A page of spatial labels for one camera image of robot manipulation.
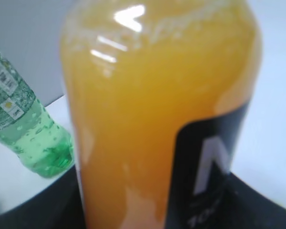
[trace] barcode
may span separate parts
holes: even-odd
[[[15,86],[15,82],[9,79],[4,72],[0,73],[0,81],[9,89],[12,89]]]

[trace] white wall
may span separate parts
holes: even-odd
[[[62,96],[60,28],[72,0],[0,0],[0,50],[43,104]]]

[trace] white surface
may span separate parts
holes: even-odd
[[[0,0],[0,50],[43,104],[63,95],[60,30],[73,1]]]
[[[249,2],[263,32],[264,56],[232,171],[286,208],[286,0]]]
[[[71,131],[65,97],[47,107],[51,117]],[[25,168],[16,154],[0,144],[0,213],[6,212],[40,193],[61,175],[45,179]]]

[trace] air bubble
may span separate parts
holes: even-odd
[[[39,128],[39,129],[35,132],[35,134],[39,134],[41,131],[42,131],[42,128]]]

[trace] black label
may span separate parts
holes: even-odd
[[[165,229],[204,229],[228,180],[248,104],[178,133]]]

